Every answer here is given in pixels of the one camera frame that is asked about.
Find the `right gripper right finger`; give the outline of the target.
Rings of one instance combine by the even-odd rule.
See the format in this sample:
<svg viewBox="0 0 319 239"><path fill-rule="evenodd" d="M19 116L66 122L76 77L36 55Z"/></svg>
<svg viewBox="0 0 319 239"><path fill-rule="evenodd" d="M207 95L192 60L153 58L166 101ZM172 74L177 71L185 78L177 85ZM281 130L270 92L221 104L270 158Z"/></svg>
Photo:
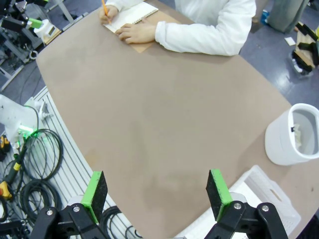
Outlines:
<svg viewBox="0 0 319 239"><path fill-rule="evenodd" d="M207 239L231 239L235 233L249 239L288 238L276 207L265 202L254 208L234 200L219 169L209 170L206 191L216 221Z"/></svg>

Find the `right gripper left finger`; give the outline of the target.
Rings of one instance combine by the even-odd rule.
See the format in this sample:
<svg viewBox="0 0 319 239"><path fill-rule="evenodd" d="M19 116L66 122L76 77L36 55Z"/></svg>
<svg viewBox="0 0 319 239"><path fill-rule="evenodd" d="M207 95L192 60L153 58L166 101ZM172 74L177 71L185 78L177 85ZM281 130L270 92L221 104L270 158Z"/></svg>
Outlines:
<svg viewBox="0 0 319 239"><path fill-rule="evenodd" d="M63 210L53 206L39 212L31 232L31 239L105 239L99 226L108 186L103 171L94 171L81 200Z"/></svg>

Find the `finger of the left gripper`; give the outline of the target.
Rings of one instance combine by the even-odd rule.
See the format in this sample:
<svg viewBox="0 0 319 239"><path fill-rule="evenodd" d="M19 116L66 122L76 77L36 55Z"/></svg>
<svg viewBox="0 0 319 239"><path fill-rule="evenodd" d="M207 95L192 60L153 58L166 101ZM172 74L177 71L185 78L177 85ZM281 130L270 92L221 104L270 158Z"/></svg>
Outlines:
<svg viewBox="0 0 319 239"><path fill-rule="evenodd" d="M18 20L11 16L5 16L2 19L1 27L12 30L12 31L22 31L24 28L36 28L39 29L42 26L42 21L33 18L26 18L24 20Z"/></svg>
<svg viewBox="0 0 319 239"><path fill-rule="evenodd" d="M48 4L48 0L25 0L28 4L34 3L38 6L45 7Z"/></svg>

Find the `person's right hand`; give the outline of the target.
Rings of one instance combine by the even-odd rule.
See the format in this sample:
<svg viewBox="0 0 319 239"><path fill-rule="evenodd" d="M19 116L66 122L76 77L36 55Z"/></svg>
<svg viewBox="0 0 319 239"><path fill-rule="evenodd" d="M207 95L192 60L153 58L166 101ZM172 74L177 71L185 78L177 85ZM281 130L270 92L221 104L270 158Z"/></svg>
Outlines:
<svg viewBox="0 0 319 239"><path fill-rule="evenodd" d="M110 24L119 10L112 5L106 5L99 9L99 21L101 24Z"/></svg>

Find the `person's left hand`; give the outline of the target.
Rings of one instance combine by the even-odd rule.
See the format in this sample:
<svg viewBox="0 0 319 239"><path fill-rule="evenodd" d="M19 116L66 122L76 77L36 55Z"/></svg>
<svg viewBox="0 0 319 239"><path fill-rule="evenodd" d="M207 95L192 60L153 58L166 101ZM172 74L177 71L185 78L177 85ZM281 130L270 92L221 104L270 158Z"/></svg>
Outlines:
<svg viewBox="0 0 319 239"><path fill-rule="evenodd" d="M156 26L150 23L125 24L115 34L127 44L143 44L155 40Z"/></svg>

